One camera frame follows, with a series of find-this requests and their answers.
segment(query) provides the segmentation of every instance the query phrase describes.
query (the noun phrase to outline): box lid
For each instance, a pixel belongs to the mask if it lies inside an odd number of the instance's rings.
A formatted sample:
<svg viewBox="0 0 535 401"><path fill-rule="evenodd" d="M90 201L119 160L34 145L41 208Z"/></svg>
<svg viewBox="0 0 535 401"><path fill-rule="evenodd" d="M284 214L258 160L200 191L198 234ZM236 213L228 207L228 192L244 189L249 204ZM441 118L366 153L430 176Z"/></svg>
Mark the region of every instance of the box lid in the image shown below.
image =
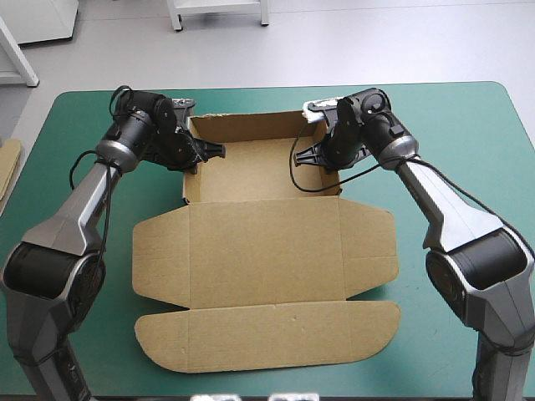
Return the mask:
<svg viewBox="0 0 535 401"><path fill-rule="evenodd" d="M163 368L183 373L347 363L397 331L393 302L302 302L141 317L135 335Z"/></svg>
<svg viewBox="0 0 535 401"><path fill-rule="evenodd" d="M397 272L392 215L337 196L191 204L134 229L134 290L189 308L344 300Z"/></svg>

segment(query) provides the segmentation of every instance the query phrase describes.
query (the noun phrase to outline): green table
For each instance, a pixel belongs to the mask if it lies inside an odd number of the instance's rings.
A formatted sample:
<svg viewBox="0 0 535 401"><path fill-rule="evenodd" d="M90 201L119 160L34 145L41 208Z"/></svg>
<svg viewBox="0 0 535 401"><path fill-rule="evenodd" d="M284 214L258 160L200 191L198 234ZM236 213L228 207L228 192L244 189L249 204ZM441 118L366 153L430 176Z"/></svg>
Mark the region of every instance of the green table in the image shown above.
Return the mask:
<svg viewBox="0 0 535 401"><path fill-rule="evenodd" d="M394 111L420 141L420 153L515 225L535 244L532 202L535 155L506 90L494 83L406 84L381 87ZM300 109L303 101L350 94L364 87L165 90L193 98L196 114ZM60 95L50 110L8 207L0 218L0 260L23 233L52 215L67 197L69 167L93 148L110 125L110 92ZM342 177L370 166L366 160ZM79 176L87 170L86 160ZM152 363L135 340L135 320L173 306L134 294L134 224L181 206L181 174L141 164L118 185L113 199L104 288L82 328L71 336L95 394L265 395L314 391L322 395L469 396L476 333L461 325L425 274L421 243L427 227L395 174L377 170L344 186L343 196L395 215L400 275L358 299L391 299L402 309L400 330L380 354L358 363L244 373L180 374ZM0 333L5 302L0 297ZM0 341L0 393L31 393L5 340ZM535 367L526 394L535 394Z"/></svg>

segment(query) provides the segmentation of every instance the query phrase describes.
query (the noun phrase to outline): black cable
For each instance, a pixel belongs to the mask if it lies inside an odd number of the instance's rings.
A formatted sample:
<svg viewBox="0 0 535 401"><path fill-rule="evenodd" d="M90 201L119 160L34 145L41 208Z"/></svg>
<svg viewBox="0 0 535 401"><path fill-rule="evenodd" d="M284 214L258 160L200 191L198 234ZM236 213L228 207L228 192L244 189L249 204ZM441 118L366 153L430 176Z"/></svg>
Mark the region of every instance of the black cable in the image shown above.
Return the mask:
<svg viewBox="0 0 535 401"><path fill-rule="evenodd" d="M78 159L76 159L76 161L74 162L73 166L70 168L70 172L69 172L69 184L70 184L70 189L71 190L74 189L73 176L74 176L74 172L78 168L78 165L79 165L80 161L82 161L82 159L87 155L96 155L96 154L97 154L97 152L95 152L94 150L86 150L85 152L80 153L80 155L78 156Z"/></svg>
<svg viewBox="0 0 535 401"><path fill-rule="evenodd" d="M108 111L110 112L110 115L111 115L111 118L113 119L113 121L115 121L115 119L117 117L120 117L121 115L128 115L129 114L129 111L123 111L123 112L119 112L119 113L115 113L113 110L112 110L112 106L114 104L114 100L115 98L117 98L117 96L120 95L120 98L123 96L123 93L127 91L128 92L128 100L126 101L126 104L125 104L125 109L128 109L128 105L130 104L130 101L133 99L134 97L134 90L128 86L128 85L121 85L119 86L119 88L117 88L114 93L112 93L111 95L111 98L110 98L110 104L108 104Z"/></svg>
<svg viewBox="0 0 535 401"><path fill-rule="evenodd" d="M350 182L351 180L354 180L356 178L362 177L363 175L371 173L373 170L376 170L376 169L382 167L383 165L386 165L387 163L391 163L393 161L398 161L398 162L401 163L401 162L407 160L404 157L395 157L395 158L392 158L392 159L387 159L387 160L383 161L382 163L377 163L376 165L371 166L367 170L360 171L359 173L357 173L355 175L351 175L349 178L346 178L344 180L340 180L338 182L335 182L334 184L323 186L321 188L313 188L313 189L311 189L311 188L303 188L301 185L298 184L298 182L295 180L295 176L293 175L293 152L295 151L295 147L297 146L297 144L299 142L299 138L301 137L301 135L303 134L303 132L305 131L307 126L308 125L305 124L302 127L302 129L298 132L298 135L296 136L295 141L292 144L292 149L290 150L290 158L289 158L290 179L292 180L293 185L298 190L301 190L302 192L318 193L318 192L323 192L324 190L330 190L331 188L334 188L335 186L338 186L338 185L341 185L341 184L345 184L346 182Z"/></svg>
<svg viewBox="0 0 535 401"><path fill-rule="evenodd" d="M111 212L111 167L106 164L106 212L104 217L104 231L102 231L102 242L100 242L99 259L97 266L100 266L104 253L106 252L106 242L108 241L108 231L110 229Z"/></svg>
<svg viewBox="0 0 535 401"><path fill-rule="evenodd" d="M100 242L100 249L99 249L99 259L97 261L97 266L100 266L100 263L102 263L102 258L104 256L104 253L106 252L106 242L108 241L108 232L110 230L110 212L111 212L111 167L115 167L115 165L112 165L111 163L104 162L104 158L99 155L95 150L86 150L85 152L82 152L76 161L74 162L73 166L70 169L69 172L69 183L71 190L74 190L74 172L76 171L76 168L78 167L78 164L80 161L87 155L97 155L98 159L95 161L95 163L102 163L106 166L106 187L105 187L105 216L104 216L104 230L102 232L102 240Z"/></svg>

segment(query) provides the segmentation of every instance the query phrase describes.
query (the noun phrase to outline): cardboard box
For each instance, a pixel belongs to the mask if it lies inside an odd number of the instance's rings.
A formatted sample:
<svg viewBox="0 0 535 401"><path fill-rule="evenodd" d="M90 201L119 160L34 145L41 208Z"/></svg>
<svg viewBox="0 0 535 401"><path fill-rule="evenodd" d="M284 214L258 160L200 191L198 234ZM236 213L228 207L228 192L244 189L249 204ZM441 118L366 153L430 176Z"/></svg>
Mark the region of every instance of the cardboard box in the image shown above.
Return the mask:
<svg viewBox="0 0 535 401"><path fill-rule="evenodd" d="M338 187L297 190L290 147L300 112L194 117L191 132L224 143L226 159L184 175L186 207L134 229L133 286L188 311L141 317L145 353L184 373L347 363L368 358L397 331L393 302L348 297L393 280L392 215L340 199ZM321 139L303 132L300 148ZM310 188L336 183L323 168L295 169Z"/></svg>
<svg viewBox="0 0 535 401"><path fill-rule="evenodd" d="M6 140L0 147L0 200L6 194L9 181L17 166L21 144L19 140Z"/></svg>

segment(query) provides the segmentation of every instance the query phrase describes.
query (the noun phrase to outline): gray floor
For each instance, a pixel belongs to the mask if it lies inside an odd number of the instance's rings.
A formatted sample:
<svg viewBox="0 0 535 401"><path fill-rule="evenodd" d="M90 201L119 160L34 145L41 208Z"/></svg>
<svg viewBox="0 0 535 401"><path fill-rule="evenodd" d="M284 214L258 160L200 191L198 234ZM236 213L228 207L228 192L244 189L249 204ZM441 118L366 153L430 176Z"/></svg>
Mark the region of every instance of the gray floor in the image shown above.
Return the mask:
<svg viewBox="0 0 535 401"><path fill-rule="evenodd" d="M0 145L13 133L31 91L22 85L0 86Z"/></svg>
<svg viewBox="0 0 535 401"><path fill-rule="evenodd" d="M165 0L80 0L74 40L24 49L41 79L12 135L27 156L68 90L262 87L491 80L535 140L535 0L271 0L258 15L184 18ZM0 120L28 89L0 89Z"/></svg>

